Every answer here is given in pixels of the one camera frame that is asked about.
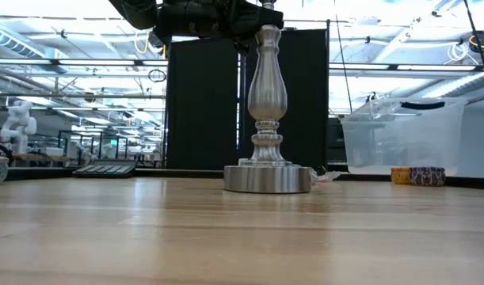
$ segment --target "black partition panel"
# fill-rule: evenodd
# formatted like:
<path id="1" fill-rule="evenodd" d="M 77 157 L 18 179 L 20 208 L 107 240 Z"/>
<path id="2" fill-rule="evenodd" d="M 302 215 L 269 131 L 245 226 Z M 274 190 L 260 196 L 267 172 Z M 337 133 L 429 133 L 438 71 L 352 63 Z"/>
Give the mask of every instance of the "black partition panel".
<path id="1" fill-rule="evenodd" d="M 288 91 L 288 111 L 278 129 L 284 136 L 280 152 L 295 164 L 326 165 L 326 30 L 283 31 L 279 47 L 280 72 Z M 256 64 L 254 42 L 245 66 L 245 106 Z M 240 109 L 243 120 L 240 150 L 242 157 L 249 158 L 253 152 L 250 136 L 256 132 L 255 121 L 246 109 Z"/>
<path id="2" fill-rule="evenodd" d="M 237 163 L 237 61 L 229 40 L 173 43 L 166 168 L 221 170 Z"/>

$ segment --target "silver lamp base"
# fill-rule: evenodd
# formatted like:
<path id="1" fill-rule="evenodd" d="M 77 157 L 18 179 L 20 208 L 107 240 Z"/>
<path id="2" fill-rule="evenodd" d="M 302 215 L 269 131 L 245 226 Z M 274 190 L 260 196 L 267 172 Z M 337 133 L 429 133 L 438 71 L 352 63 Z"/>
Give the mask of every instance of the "silver lamp base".
<path id="1" fill-rule="evenodd" d="M 261 194 L 292 194 L 311 190 L 307 167 L 233 165 L 224 167 L 224 189 Z"/>

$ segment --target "white robot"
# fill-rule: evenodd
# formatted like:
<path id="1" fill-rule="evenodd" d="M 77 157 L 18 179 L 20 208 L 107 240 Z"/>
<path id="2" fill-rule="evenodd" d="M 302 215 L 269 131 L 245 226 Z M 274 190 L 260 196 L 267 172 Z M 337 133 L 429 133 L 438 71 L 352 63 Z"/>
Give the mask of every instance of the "white robot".
<path id="1" fill-rule="evenodd" d="M 101 157 L 102 158 L 115 158 L 116 148 L 111 143 L 105 143 L 102 145 Z"/>
<path id="2" fill-rule="evenodd" d="M 30 116 L 31 107 L 32 103 L 28 101 L 16 101 L 12 107 L 8 107 L 9 117 L 2 125 L 0 136 L 2 144 L 15 154 L 26 154 L 28 135 L 36 134 L 37 122 Z M 18 126 L 16 130 L 11 130 L 14 124 L 18 124 Z M 11 138 L 16 139 L 13 146 L 11 145 Z"/>
<path id="3" fill-rule="evenodd" d="M 84 165 L 90 165 L 91 163 L 93 163 L 96 160 L 97 155 L 91 154 L 90 150 L 87 149 L 86 147 L 82 146 L 81 143 L 74 142 L 74 144 L 76 145 L 76 147 L 80 150 L 80 153 L 82 154 L 82 159 L 83 159 L 83 161 L 85 161 Z"/>

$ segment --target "white box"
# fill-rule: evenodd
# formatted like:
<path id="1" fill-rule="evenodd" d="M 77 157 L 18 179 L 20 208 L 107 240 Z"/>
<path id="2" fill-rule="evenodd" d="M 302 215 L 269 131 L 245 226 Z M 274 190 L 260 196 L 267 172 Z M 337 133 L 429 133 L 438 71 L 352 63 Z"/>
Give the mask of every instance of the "white box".
<path id="1" fill-rule="evenodd" d="M 350 173 L 390 174 L 392 167 L 459 166 L 463 98 L 370 101 L 341 123 Z"/>
<path id="2" fill-rule="evenodd" d="M 64 149 L 58 147 L 44 147 L 42 149 L 43 154 L 51 155 L 51 156 L 63 156 Z"/>

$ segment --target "wooden table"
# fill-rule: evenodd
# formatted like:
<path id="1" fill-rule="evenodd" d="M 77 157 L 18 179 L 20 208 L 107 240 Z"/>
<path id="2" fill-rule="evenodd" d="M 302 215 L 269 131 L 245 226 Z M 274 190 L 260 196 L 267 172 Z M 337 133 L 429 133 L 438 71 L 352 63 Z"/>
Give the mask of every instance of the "wooden table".
<path id="1" fill-rule="evenodd" d="M 484 284 L 484 190 L 221 180 L 0 186 L 0 284 Z"/>
<path id="2" fill-rule="evenodd" d="M 71 158 L 65 156 L 55 155 L 39 155 L 39 154 L 13 154 L 15 166 L 29 167 L 30 162 L 54 162 L 64 163 L 71 161 Z"/>

